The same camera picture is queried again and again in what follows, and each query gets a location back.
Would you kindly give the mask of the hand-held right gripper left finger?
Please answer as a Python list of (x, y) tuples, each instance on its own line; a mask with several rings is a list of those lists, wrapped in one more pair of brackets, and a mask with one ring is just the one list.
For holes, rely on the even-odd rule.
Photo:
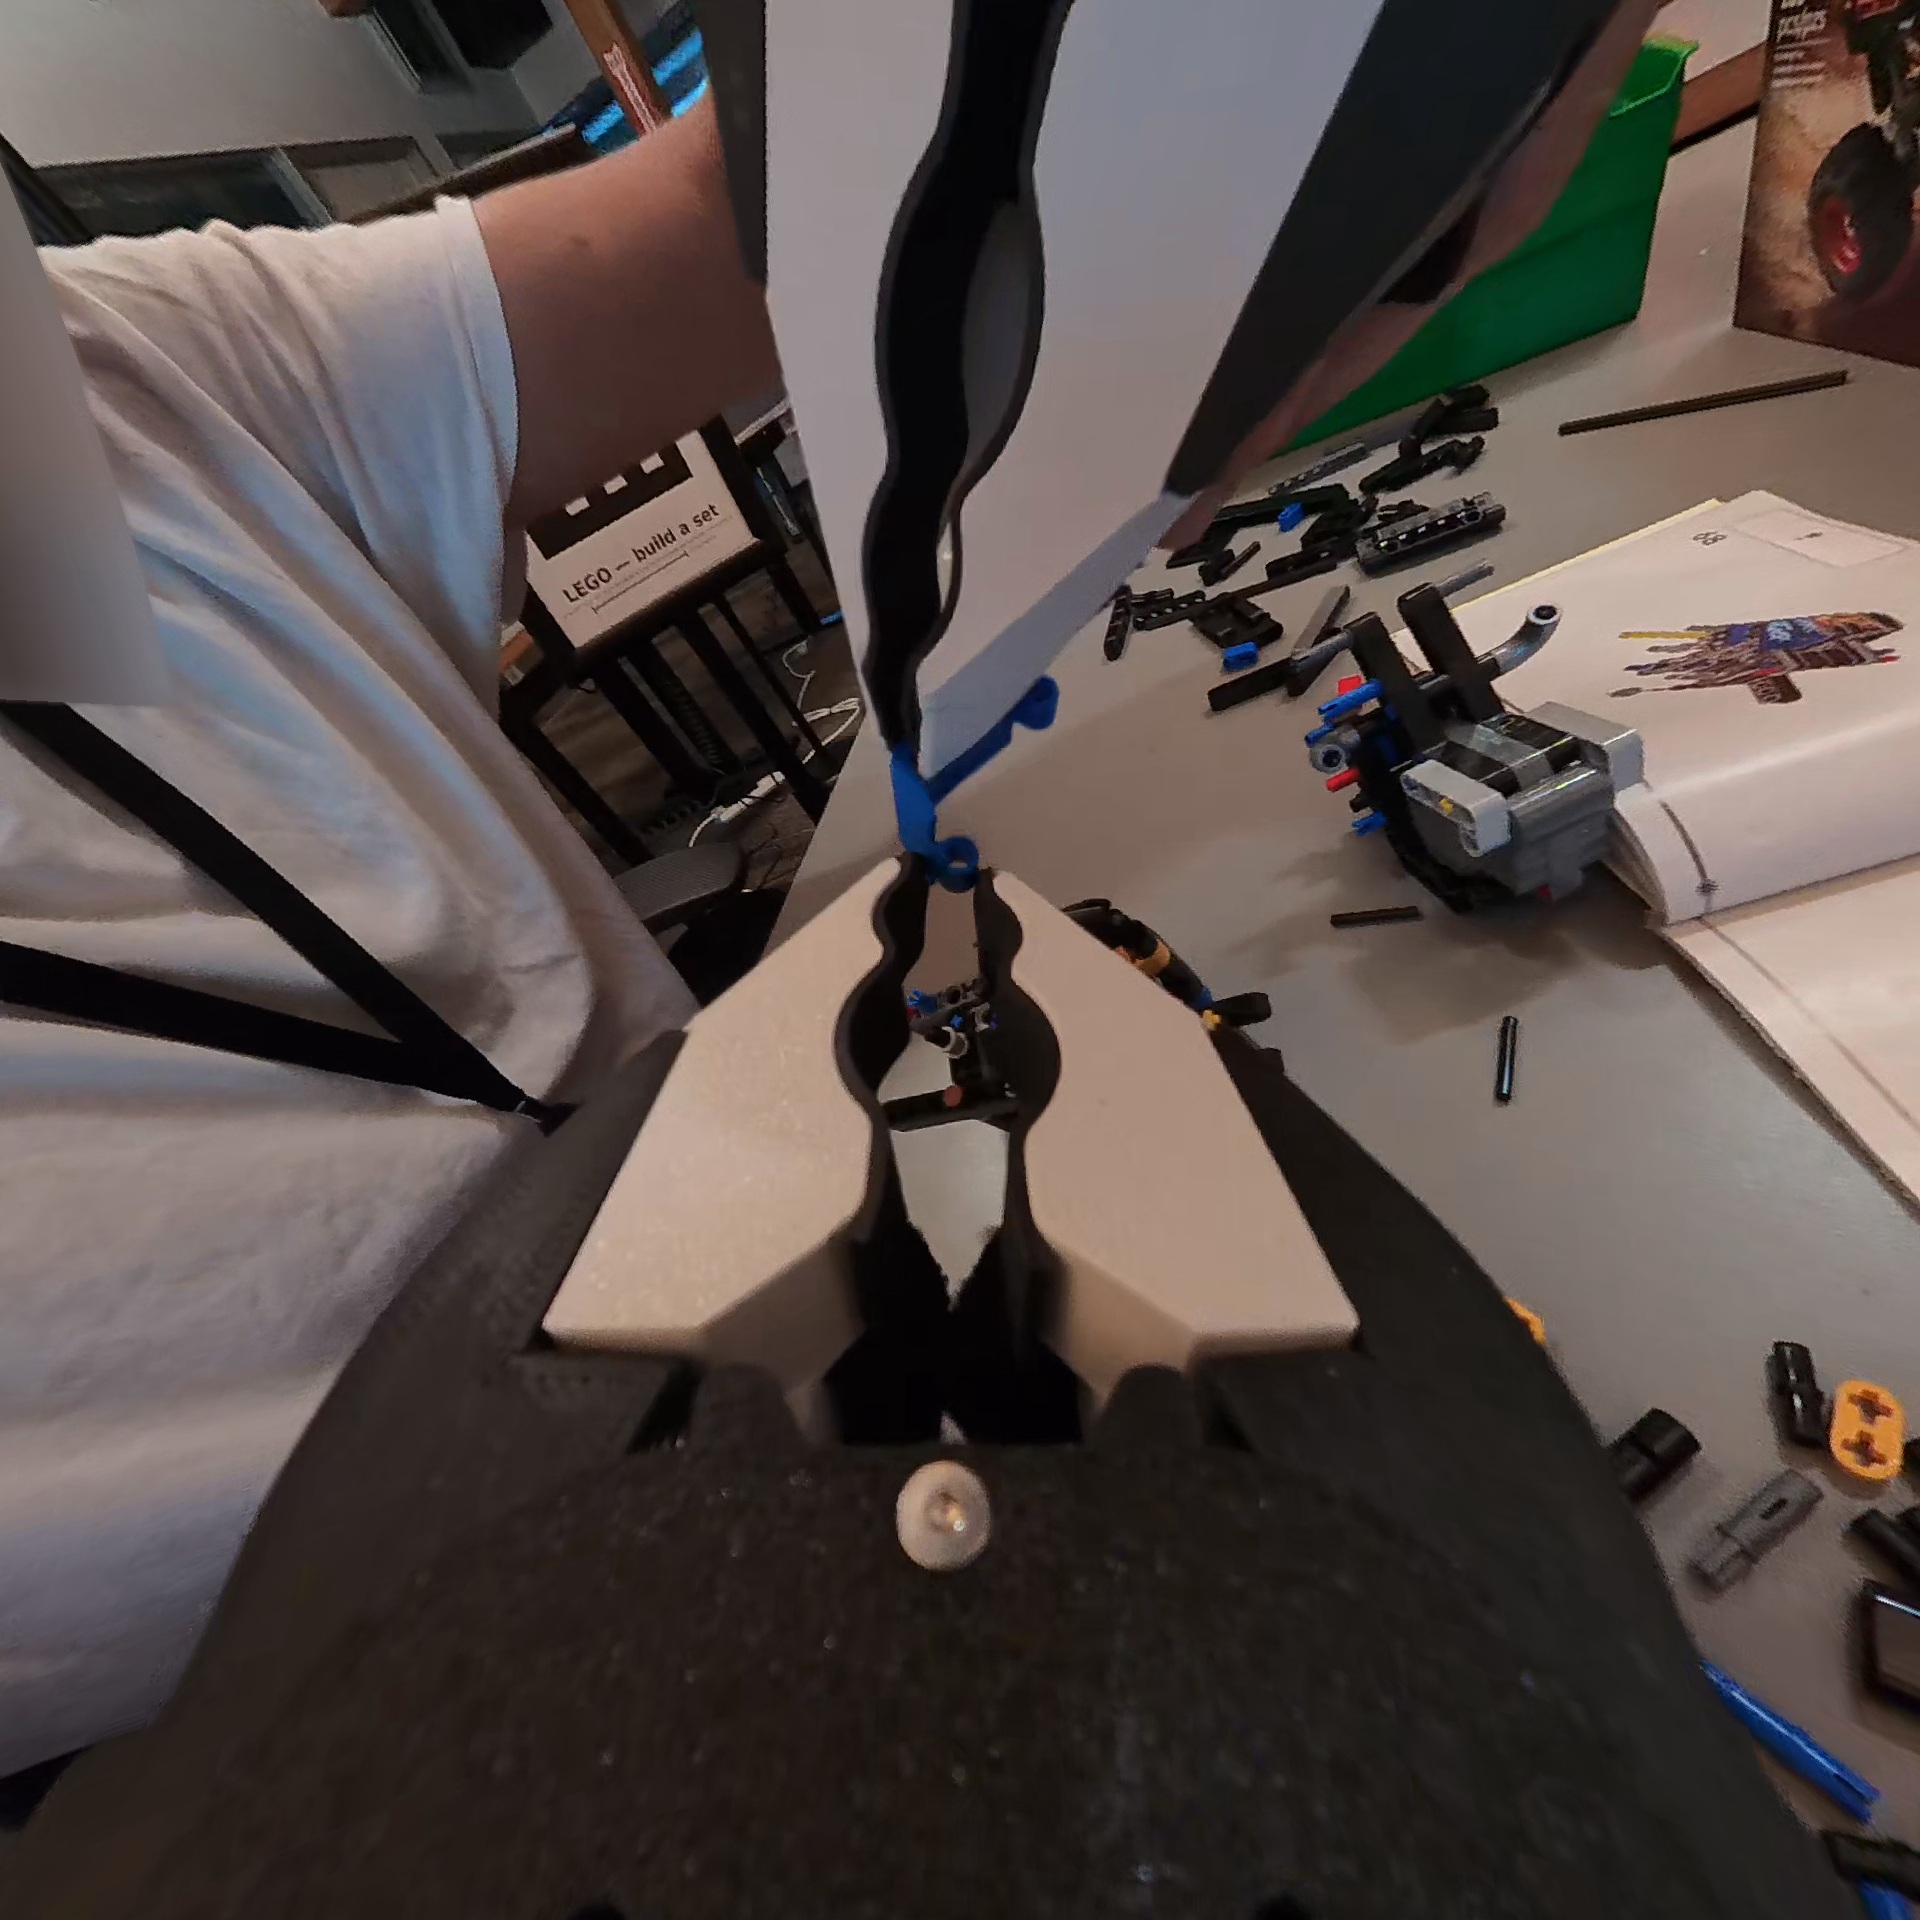
[(856, 1341), (854, 1243), (891, 1150), (856, 1067), (856, 993), (900, 1011), (884, 911), (916, 921), (916, 864), (877, 861), (680, 1034), (651, 1110), (551, 1304), (564, 1350), (761, 1368), (805, 1435)]

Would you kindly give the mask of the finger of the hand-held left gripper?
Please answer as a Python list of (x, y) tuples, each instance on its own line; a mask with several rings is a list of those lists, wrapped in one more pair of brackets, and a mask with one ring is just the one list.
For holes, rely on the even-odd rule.
[(961, 510), (1038, 358), (1038, 6), (694, 5), (861, 680), (937, 739)]
[(1073, 5), (1041, 107), (1041, 319), (916, 671), (947, 775), (1352, 322), (1462, 273), (1615, 5)]

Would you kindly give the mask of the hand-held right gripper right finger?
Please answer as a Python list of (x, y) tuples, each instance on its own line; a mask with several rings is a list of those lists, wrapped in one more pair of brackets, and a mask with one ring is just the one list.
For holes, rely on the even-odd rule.
[(1335, 1353), (1359, 1329), (1203, 1018), (1007, 871), (973, 890), (1021, 1110), (971, 1277), (997, 1426), (1076, 1426), (1141, 1367)]

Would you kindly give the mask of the blue lego panel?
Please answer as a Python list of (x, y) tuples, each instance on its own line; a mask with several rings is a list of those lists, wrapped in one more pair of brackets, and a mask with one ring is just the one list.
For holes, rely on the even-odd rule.
[(919, 859), (925, 878), (949, 893), (967, 893), (981, 875), (981, 853), (965, 834), (941, 835), (939, 805), (959, 785), (973, 779), (984, 765), (1001, 757), (1015, 739), (1015, 731), (1045, 731), (1054, 723), (1061, 704), (1055, 678), (1036, 678), (1021, 702), (1009, 709), (987, 733), (959, 751), (941, 773), (925, 777), (916, 750), (897, 745), (891, 750), (888, 777), (896, 805), (896, 829), (902, 853)]

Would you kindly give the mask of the black flame-print lego model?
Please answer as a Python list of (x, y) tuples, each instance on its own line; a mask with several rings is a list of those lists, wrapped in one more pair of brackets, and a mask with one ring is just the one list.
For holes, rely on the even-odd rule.
[[(1156, 979), (1165, 993), (1196, 1011), (1209, 1030), (1240, 1030), (1272, 1016), (1263, 991), (1215, 997), (1151, 926), (1125, 914), (1110, 898), (1086, 898), (1064, 907), (1067, 918), (1118, 952), (1128, 967)], [(905, 993), (907, 1030), (941, 1050), (951, 1082), (939, 1089), (883, 1098), (896, 1133), (915, 1133), (957, 1119), (982, 1119), (1007, 1128), (1021, 1110), (1005, 1057), (992, 970), (982, 969), (939, 991)]]

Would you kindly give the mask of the pile of black lego beams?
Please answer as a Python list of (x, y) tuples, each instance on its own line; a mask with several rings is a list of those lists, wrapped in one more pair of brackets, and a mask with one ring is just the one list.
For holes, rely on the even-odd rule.
[(1116, 662), (1139, 634), (1188, 629), (1215, 650), (1215, 711), (1265, 693), (1308, 693), (1345, 646), (1352, 592), (1332, 583), (1297, 630), (1272, 609), (1272, 595), (1328, 583), (1341, 568), (1374, 579), (1501, 529), (1503, 505), (1488, 493), (1436, 506), (1412, 496), (1419, 482), (1464, 478), (1497, 424), (1488, 385), (1464, 381), (1406, 421), (1392, 449), (1361, 439), (1269, 491), (1219, 506), (1197, 538), (1164, 557), (1165, 571), (1191, 573), (1188, 584), (1113, 592), (1102, 655)]

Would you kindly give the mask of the grey and black lego assembly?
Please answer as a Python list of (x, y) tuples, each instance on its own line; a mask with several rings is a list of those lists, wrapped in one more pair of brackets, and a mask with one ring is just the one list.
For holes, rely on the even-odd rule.
[(1529, 606), (1491, 650), (1433, 584), (1406, 592), (1398, 613), (1424, 666), (1377, 614), (1332, 638), (1357, 678), (1319, 704), (1302, 738), (1326, 791), (1348, 805), (1356, 835), (1380, 835), (1451, 911), (1569, 895), (1604, 856), (1620, 794), (1643, 781), (1641, 736), (1565, 704), (1503, 698), (1503, 678), (1557, 633), (1559, 606)]

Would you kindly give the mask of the long black lego axle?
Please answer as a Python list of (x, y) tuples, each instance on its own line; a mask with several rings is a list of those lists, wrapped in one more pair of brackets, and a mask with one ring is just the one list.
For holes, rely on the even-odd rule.
[(1708, 416), (1734, 410), (1747, 405), (1768, 400), (1787, 400), (1813, 392), (1836, 392), (1852, 381), (1848, 368), (1822, 368), (1817, 373), (1776, 376), (1726, 391), (1708, 391), (1673, 400), (1653, 400), (1633, 407), (1623, 407), (1609, 414), (1575, 416), (1557, 424), (1559, 439), (1580, 439), (1597, 432), (1620, 429), (1630, 424), (1653, 424), (1661, 421)]

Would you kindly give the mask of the lego set box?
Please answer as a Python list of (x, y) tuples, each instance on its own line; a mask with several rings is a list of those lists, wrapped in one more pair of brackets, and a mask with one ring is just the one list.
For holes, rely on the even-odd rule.
[(1732, 325), (1918, 365), (1918, 5), (1771, 9)]

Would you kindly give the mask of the grey lego connector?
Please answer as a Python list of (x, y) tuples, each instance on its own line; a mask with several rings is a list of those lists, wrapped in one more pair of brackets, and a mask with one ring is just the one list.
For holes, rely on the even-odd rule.
[(1803, 1526), (1822, 1498), (1809, 1475), (1771, 1473), (1701, 1538), (1689, 1561), (1694, 1578), (1710, 1592), (1727, 1592)]

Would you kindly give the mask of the lego instruction booklet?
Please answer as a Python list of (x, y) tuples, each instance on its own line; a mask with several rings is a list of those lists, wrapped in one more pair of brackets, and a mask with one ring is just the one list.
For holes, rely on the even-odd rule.
[(1607, 864), (1902, 1185), (1918, 1192), (1918, 541), (1752, 491), (1469, 601), (1503, 678), (1641, 736)]

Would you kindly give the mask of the orange lego connector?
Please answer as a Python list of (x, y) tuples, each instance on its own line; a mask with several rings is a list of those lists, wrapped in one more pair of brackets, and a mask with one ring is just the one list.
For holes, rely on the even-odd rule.
[(1883, 1384), (1844, 1378), (1831, 1391), (1828, 1455), (1857, 1480), (1888, 1482), (1903, 1473), (1903, 1406)]

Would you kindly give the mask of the blue lego axle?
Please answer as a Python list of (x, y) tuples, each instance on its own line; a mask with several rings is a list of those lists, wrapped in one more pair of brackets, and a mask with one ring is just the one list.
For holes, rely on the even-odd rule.
[(1742, 1723), (1765, 1752), (1793, 1776), (1793, 1779), (1824, 1797), (1838, 1813), (1855, 1824), (1872, 1824), (1881, 1806), (1878, 1787), (1840, 1760), (1828, 1745), (1817, 1741), (1806, 1728), (1768, 1706), (1767, 1699), (1750, 1693), (1750, 1689), (1742, 1687), (1717, 1664), (1701, 1661), (1699, 1669), (1719, 1702)]

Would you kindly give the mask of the black lego beam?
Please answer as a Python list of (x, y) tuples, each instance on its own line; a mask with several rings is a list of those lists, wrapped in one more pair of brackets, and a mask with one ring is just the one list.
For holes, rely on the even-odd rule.
[(1864, 1918), (1918, 1918), (1918, 1849), (1872, 1832), (1824, 1830), (1833, 1871)]

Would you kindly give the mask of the white printed sign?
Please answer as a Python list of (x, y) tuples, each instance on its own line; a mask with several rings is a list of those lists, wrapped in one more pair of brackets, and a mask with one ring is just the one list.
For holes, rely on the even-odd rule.
[(685, 434), (525, 526), (525, 584), (576, 648), (747, 555), (758, 533), (729, 464)]

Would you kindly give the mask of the green plastic bin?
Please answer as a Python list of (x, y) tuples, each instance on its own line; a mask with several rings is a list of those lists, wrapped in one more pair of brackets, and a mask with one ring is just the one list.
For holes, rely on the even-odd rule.
[(1351, 435), (1637, 317), (1692, 51), (1686, 39), (1648, 39), (1534, 234), (1472, 279), (1292, 445)]

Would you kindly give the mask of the black metal stand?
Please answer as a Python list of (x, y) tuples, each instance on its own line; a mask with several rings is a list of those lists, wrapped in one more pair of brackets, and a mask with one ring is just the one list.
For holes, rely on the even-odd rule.
[(568, 643), (525, 584), (519, 623), (531, 650), (519, 661), (517, 680), (499, 695), (499, 720), (510, 743), (631, 865), (646, 859), (638, 831), (539, 726), (543, 709), (563, 693), (597, 695), (636, 736), (667, 787), (685, 799), (723, 805), (747, 792), (751, 777), (783, 773), (785, 792), (819, 822), (836, 769), (831, 746), (774, 661), (776, 642), (749, 634), (732, 599), (734, 589), (766, 579), (774, 603), (797, 623), (797, 639), (814, 639), (824, 629), (788, 557), (806, 523), (788, 513), (793, 498), (772, 478), (780, 429), (767, 423), (737, 439), (715, 417), (694, 432), (709, 435), (715, 456), (741, 485), (758, 533), (757, 546), (588, 646)]

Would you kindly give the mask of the person's white t-shirt torso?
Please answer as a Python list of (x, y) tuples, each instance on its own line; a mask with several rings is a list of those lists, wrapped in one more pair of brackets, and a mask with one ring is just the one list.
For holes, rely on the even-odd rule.
[[(472, 208), (41, 267), (174, 678), (87, 718), (525, 1093), (689, 1018), (495, 722), (519, 421)], [(5, 1773), (155, 1713), (311, 1411), (521, 1133), (5, 1014)]]

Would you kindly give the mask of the black lego frame piece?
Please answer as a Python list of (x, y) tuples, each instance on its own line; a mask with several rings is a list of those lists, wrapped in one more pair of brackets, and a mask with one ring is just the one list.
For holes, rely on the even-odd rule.
[(1867, 1693), (1918, 1717), (1918, 1597), (1867, 1578), (1855, 1597), (1855, 1632)]

